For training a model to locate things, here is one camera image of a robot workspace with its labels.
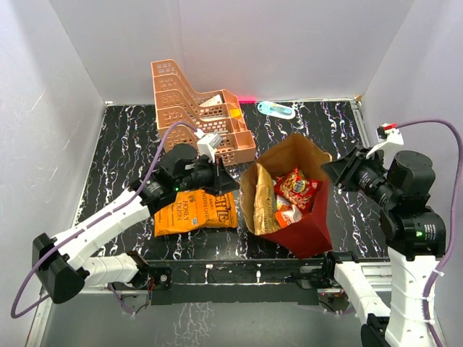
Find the gold chips bag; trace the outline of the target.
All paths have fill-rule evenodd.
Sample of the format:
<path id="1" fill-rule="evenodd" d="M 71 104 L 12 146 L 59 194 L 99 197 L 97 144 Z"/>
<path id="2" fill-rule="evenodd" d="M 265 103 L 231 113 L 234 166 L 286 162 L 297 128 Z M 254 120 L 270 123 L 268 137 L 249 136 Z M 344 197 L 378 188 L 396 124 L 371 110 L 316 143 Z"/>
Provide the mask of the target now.
<path id="1" fill-rule="evenodd" d="M 276 197 L 269 172 L 257 163 L 258 180 L 254 199 L 254 231 L 257 236 L 277 232 L 280 226 L 276 220 Z"/>

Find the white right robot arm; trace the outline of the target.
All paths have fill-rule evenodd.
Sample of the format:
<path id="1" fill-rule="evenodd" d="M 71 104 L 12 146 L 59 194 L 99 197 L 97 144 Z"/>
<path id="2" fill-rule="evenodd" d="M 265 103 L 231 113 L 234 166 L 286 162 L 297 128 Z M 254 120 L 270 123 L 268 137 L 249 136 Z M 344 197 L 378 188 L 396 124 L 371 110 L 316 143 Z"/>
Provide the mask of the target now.
<path id="1" fill-rule="evenodd" d="M 429 157 L 402 150 L 389 169 L 383 153 L 368 156 L 356 147 L 321 168 L 345 192 L 363 192 L 377 203 L 391 269 L 391 301 L 384 304 L 361 264 L 348 254 L 329 253 L 322 270 L 330 286 L 341 286 L 361 323 L 363 346 L 437 346 L 433 286 L 428 284 L 443 259 L 446 227 L 428 207 L 436 174 Z"/>

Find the orange honey dijon chips bag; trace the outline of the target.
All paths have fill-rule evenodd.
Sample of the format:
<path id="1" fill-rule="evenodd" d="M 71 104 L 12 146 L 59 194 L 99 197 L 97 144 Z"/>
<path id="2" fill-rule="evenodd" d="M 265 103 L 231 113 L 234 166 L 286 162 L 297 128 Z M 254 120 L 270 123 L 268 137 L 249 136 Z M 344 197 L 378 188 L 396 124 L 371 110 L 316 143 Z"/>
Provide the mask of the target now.
<path id="1" fill-rule="evenodd" d="M 175 201 L 154 215 L 154 236 L 183 234 L 199 228 L 236 228 L 234 195 L 204 190 L 180 192 Z"/>

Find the red brown paper bag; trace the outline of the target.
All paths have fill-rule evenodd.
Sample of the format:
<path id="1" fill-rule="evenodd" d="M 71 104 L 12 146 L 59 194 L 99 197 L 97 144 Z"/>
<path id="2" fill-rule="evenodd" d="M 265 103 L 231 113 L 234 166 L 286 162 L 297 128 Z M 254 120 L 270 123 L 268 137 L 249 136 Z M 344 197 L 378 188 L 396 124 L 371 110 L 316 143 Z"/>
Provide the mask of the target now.
<path id="1" fill-rule="evenodd" d="M 264 152 L 240 179 L 248 231 L 302 259 L 331 250 L 327 226 L 330 183 L 321 166 L 331 155 L 301 134 Z"/>

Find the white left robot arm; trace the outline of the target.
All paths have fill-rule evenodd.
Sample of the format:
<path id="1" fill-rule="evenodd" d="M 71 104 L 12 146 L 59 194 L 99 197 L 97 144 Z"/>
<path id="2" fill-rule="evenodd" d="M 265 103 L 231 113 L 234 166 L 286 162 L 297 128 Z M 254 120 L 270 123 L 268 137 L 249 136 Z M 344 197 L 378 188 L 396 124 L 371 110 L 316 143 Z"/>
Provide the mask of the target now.
<path id="1" fill-rule="evenodd" d="M 127 283 L 142 288 L 149 266 L 137 252 L 95 257 L 104 244 L 133 225 L 152 218 L 180 192 L 201 189 L 223 195 L 239 189 L 218 156 L 199 154 L 187 144 L 156 155 L 144 179 L 134 180 L 112 203 L 75 227 L 33 240 L 32 265 L 52 302 L 62 304 L 88 286 Z"/>

